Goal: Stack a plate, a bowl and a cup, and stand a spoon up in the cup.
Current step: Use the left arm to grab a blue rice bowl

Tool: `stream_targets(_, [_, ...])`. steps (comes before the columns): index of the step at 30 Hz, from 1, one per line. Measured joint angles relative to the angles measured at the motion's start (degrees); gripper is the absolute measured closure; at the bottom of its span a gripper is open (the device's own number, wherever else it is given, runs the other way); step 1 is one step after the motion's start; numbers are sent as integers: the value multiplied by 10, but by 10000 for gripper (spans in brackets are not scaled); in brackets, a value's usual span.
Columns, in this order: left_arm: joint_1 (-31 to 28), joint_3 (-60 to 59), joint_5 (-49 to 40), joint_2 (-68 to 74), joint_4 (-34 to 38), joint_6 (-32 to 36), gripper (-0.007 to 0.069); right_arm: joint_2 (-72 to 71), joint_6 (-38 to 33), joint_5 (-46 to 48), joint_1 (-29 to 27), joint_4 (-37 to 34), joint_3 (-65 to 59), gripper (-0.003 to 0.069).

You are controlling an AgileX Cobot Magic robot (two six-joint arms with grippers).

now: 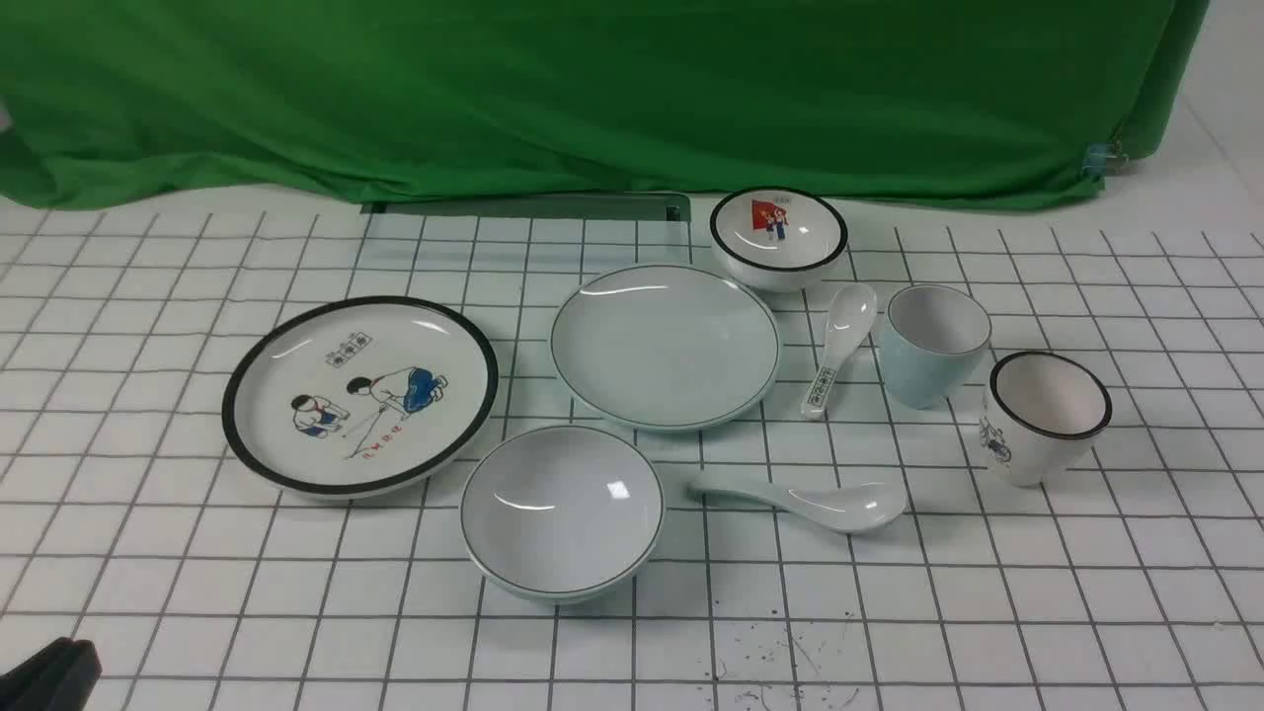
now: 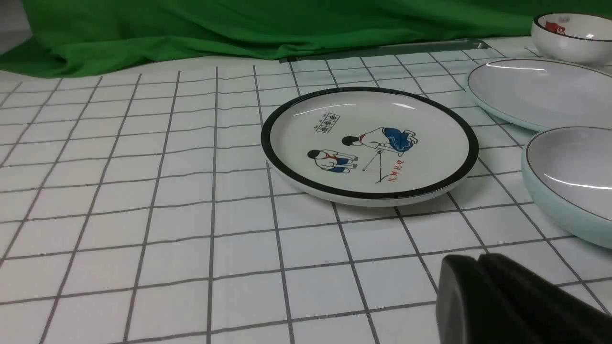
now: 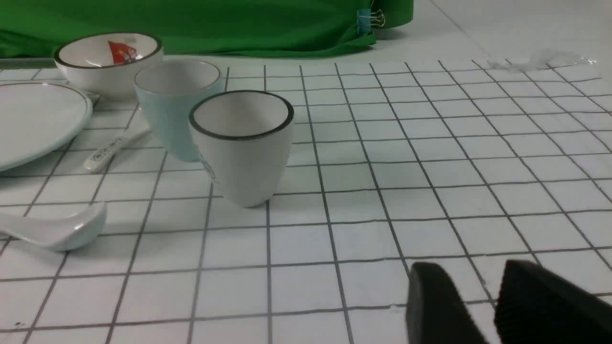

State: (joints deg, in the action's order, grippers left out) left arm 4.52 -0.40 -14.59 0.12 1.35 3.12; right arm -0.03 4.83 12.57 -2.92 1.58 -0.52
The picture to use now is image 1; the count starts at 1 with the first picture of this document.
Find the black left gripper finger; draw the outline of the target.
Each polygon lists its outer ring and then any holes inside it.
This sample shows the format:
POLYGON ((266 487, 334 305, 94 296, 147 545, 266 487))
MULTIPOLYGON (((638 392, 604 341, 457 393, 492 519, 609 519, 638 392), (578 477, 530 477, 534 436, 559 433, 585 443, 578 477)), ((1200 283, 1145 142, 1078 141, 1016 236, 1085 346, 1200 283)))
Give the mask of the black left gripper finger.
POLYGON ((57 638, 1 676, 1 708, 82 710, 101 671, 92 641, 57 638))

